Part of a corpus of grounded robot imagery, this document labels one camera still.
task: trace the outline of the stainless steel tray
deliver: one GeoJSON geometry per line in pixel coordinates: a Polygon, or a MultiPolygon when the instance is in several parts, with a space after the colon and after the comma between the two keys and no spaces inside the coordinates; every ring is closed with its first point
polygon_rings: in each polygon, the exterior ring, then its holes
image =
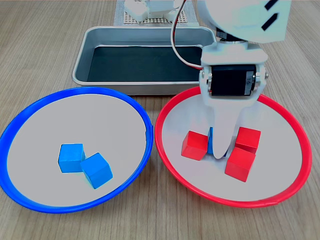
{"type": "MultiPolygon", "coordinates": [[[[81,86],[99,86],[114,89],[127,95],[175,95],[186,89],[198,85],[198,77],[194,81],[153,81],[152,77],[148,79],[146,75],[143,80],[134,79],[134,75],[124,75],[125,64],[119,64],[106,71],[112,71],[114,79],[92,79],[88,81],[89,74],[93,64],[94,52],[99,47],[151,47],[161,48],[170,47],[170,27],[127,27],[127,26],[98,26],[88,29],[84,34],[84,39],[76,59],[75,67],[72,73],[74,82],[81,86]]],[[[199,47],[202,48],[216,42],[213,31],[206,27],[186,26],[178,27],[176,31],[177,47],[199,47]]]]}

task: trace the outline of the red wire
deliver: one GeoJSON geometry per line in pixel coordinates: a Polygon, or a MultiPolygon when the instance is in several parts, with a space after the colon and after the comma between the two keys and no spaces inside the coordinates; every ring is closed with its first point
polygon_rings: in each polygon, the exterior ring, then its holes
{"type": "MultiPolygon", "coordinates": [[[[184,8],[184,5],[185,5],[186,1],[187,0],[183,0],[182,6],[181,6],[181,8],[180,8],[180,10],[179,10],[179,12],[177,14],[177,17],[176,17],[175,21],[174,21],[174,25],[173,25],[173,45],[174,45],[174,47],[176,47],[175,35],[176,35],[176,28],[177,28],[177,24],[178,24],[178,20],[179,20],[179,15],[180,15],[182,9],[184,8]]],[[[192,68],[197,69],[197,70],[202,70],[203,69],[202,67],[196,67],[196,66],[189,66],[189,67],[192,67],[192,68]]]]}

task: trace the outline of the toy block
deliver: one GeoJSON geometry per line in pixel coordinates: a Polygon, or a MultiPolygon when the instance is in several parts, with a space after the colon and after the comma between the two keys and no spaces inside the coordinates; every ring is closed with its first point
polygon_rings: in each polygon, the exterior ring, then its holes
{"type": "Polygon", "coordinates": [[[181,155],[200,161],[208,150],[208,136],[189,131],[183,140],[181,155]]]}
{"type": "Polygon", "coordinates": [[[213,135],[214,135],[214,128],[210,127],[209,133],[208,133],[208,150],[207,154],[214,155],[214,149],[212,146],[212,141],[213,141],[213,135]]]}
{"type": "Polygon", "coordinates": [[[258,130],[240,127],[236,137],[235,146],[250,153],[256,154],[260,141],[260,135],[261,132],[258,130]]]}
{"type": "Polygon", "coordinates": [[[81,143],[62,144],[58,164],[62,173],[82,172],[80,163],[85,160],[84,146],[81,143]]]}
{"type": "Polygon", "coordinates": [[[99,188],[113,178],[109,164],[100,153],[96,153],[82,161],[81,168],[94,189],[99,188]]]}
{"type": "Polygon", "coordinates": [[[224,173],[246,182],[255,158],[254,153],[235,147],[226,162],[224,173]]]}

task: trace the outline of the black stripe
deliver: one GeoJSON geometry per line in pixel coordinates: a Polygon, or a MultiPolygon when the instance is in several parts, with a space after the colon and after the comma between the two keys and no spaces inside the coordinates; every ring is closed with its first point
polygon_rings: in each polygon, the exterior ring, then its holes
{"type": "Polygon", "coordinates": [[[270,0],[270,1],[268,1],[268,3],[264,6],[265,9],[267,11],[269,11],[269,9],[272,8],[272,6],[276,4],[276,2],[278,2],[278,0],[270,0]]]}
{"type": "Polygon", "coordinates": [[[262,25],[262,29],[263,31],[267,30],[271,24],[273,24],[275,22],[275,20],[277,20],[278,18],[278,13],[275,13],[272,15],[272,17],[269,18],[268,21],[266,21],[263,25],[262,25]]]}

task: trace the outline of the cable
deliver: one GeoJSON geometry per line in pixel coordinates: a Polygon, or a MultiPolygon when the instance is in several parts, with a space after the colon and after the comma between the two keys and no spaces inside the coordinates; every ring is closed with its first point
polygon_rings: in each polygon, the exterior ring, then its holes
{"type": "Polygon", "coordinates": [[[176,35],[176,28],[177,28],[177,24],[178,24],[178,20],[179,20],[179,16],[180,16],[180,13],[182,11],[182,9],[184,8],[184,5],[186,3],[187,0],[183,0],[179,10],[178,10],[178,13],[175,17],[175,21],[173,22],[172,24],[172,28],[171,28],[171,45],[172,45],[172,48],[173,48],[173,51],[175,53],[175,55],[184,63],[186,64],[187,66],[189,67],[192,67],[194,69],[198,69],[198,70],[202,70],[204,69],[202,66],[200,65],[197,65],[197,64],[193,64],[193,63],[190,63],[190,62],[187,62],[186,60],[184,60],[180,54],[178,53],[177,49],[176,49],[176,40],[175,40],[175,35],[176,35]]]}

